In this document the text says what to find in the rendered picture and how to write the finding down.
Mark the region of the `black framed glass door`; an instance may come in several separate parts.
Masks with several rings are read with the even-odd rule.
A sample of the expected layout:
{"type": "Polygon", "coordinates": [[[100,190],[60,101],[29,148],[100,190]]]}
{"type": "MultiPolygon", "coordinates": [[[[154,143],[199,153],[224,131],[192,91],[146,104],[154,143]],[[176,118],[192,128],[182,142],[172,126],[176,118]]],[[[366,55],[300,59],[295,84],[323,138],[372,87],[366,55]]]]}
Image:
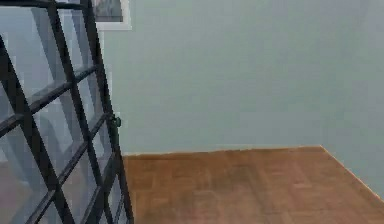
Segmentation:
{"type": "Polygon", "coordinates": [[[0,0],[0,224],[135,224],[92,0],[0,0]]]}

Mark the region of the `white framed wall picture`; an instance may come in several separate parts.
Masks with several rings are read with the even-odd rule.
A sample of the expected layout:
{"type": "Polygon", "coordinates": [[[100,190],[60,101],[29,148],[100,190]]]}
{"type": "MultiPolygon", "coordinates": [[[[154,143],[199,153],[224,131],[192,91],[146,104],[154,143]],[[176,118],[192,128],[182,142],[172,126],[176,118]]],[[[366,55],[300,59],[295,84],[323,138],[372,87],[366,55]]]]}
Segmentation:
{"type": "Polygon", "coordinates": [[[92,7],[99,31],[132,29],[130,0],[92,0],[92,7]]]}

